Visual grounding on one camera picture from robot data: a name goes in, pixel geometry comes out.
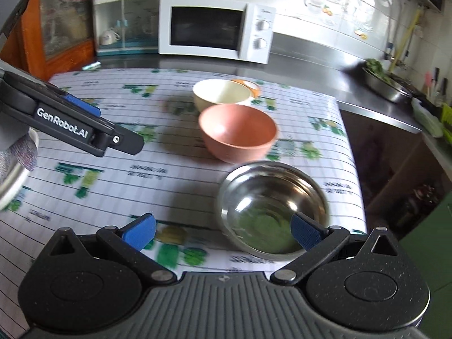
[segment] microwave knob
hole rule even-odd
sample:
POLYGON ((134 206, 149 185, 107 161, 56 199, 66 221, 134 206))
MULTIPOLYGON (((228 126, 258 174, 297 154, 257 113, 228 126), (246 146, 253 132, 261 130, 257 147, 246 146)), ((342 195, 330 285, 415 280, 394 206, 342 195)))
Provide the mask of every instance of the microwave knob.
POLYGON ((270 23, 266 20, 261 20, 257 23, 257 29, 260 31, 267 31, 270 29, 270 23))
POLYGON ((264 38, 258 38, 255 40, 255 45, 257 49, 263 49, 267 47, 267 41, 264 38))

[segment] ribbed gray surface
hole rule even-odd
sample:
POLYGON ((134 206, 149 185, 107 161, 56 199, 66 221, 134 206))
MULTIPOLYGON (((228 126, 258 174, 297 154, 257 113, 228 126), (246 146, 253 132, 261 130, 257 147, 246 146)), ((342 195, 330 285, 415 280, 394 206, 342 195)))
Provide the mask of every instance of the ribbed gray surface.
POLYGON ((35 329, 23 339, 425 339, 414 328, 363 334, 317 315, 293 287, 263 273, 187 273, 171 287, 151 290, 134 315, 96 334, 64 336, 35 329))

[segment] wooden door frame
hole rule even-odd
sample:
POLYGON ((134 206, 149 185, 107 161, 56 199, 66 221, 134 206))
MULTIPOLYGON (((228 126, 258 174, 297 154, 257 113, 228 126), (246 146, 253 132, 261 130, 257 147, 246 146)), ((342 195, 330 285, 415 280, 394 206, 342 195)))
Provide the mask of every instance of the wooden door frame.
POLYGON ((88 39, 46 60, 41 31, 40 0, 30 0, 22 15, 20 29, 26 67, 30 74, 49 80, 54 74, 79 69, 93 60, 94 41, 88 39))

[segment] pink bowl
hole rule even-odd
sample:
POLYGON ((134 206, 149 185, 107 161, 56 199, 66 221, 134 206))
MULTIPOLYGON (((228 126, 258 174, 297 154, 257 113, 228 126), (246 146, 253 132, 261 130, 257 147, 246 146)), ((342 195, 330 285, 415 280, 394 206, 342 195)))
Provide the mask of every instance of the pink bowl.
POLYGON ((199 116, 199 127, 209 152, 234 164, 262 159, 278 133, 275 121, 269 115, 240 104, 207 108, 199 116))

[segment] microwave control panel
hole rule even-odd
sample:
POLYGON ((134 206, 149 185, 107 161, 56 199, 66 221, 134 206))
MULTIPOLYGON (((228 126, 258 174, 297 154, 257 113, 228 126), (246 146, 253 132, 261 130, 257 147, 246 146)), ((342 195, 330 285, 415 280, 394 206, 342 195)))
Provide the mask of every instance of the microwave control panel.
POLYGON ((266 64, 272 45, 276 9, 257 4, 250 4, 249 8, 253 8, 254 11, 247 60, 266 64))

